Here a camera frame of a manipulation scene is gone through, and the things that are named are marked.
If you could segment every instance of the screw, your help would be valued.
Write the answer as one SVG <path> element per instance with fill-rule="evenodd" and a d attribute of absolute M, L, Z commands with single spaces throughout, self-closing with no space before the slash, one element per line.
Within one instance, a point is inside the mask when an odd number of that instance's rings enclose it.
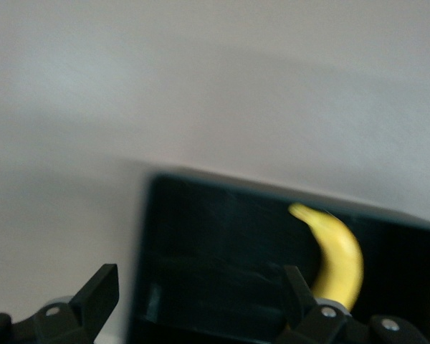
<path fill-rule="evenodd" d="M 381 324 L 383 327 L 385 327 L 387 330 L 390 331 L 398 331 L 400 330 L 400 326 L 396 322 L 394 322 L 392 319 L 382 319 Z"/>
<path fill-rule="evenodd" d="M 60 308 L 58 307 L 51 307 L 46 311 L 46 316 L 49 317 L 51 315 L 56 315 L 60 311 Z"/>
<path fill-rule="evenodd" d="M 324 308 L 322 308 L 322 314 L 325 317 L 335 317 L 336 311 L 334 309 L 332 309 L 331 307 L 324 307 Z"/>

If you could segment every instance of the black bin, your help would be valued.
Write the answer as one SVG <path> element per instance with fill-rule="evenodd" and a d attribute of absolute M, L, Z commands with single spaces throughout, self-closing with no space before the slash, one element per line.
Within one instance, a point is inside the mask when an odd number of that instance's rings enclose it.
<path fill-rule="evenodd" d="M 128 344 L 271 343 L 283 330 L 279 271 L 312 285 L 320 250 L 287 207 L 341 219 L 365 279 L 353 317 L 388 314 L 430 340 L 430 224 L 403 214 L 218 176 L 163 174 L 150 185 Z"/>

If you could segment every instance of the yellow banana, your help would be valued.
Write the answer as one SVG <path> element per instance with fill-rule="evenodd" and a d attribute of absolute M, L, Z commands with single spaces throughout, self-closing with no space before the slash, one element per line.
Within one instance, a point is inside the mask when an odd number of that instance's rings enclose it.
<path fill-rule="evenodd" d="M 349 228 L 334 216 L 292 204 L 288 211 L 304 221 L 322 251 L 322 262 L 312 286 L 314 297 L 338 301 L 350 312 L 363 282 L 363 255 Z"/>

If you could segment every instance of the metal screw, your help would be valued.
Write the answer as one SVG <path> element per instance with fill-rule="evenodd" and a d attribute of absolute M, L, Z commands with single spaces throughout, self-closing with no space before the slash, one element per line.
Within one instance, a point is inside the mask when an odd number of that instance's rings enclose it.
<path fill-rule="evenodd" d="M 322 314 L 325 317 L 335 317 L 336 311 L 334 309 L 332 309 L 331 307 L 324 307 L 324 308 L 322 308 Z"/>
<path fill-rule="evenodd" d="M 400 326 L 396 322 L 394 322 L 392 319 L 382 319 L 381 324 L 383 327 L 385 327 L 387 330 L 390 331 L 398 331 L 400 330 Z"/>
<path fill-rule="evenodd" d="M 56 315 L 60 311 L 60 308 L 58 307 L 51 307 L 46 311 L 46 316 L 49 317 L 51 315 Z"/>

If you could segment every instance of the white background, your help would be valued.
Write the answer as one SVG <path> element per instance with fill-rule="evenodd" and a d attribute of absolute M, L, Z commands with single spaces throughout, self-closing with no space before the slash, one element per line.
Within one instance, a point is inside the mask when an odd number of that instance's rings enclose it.
<path fill-rule="evenodd" d="M 119 338 L 156 166 L 430 221 L 430 1 L 0 0 L 0 311 L 117 262 Z"/>

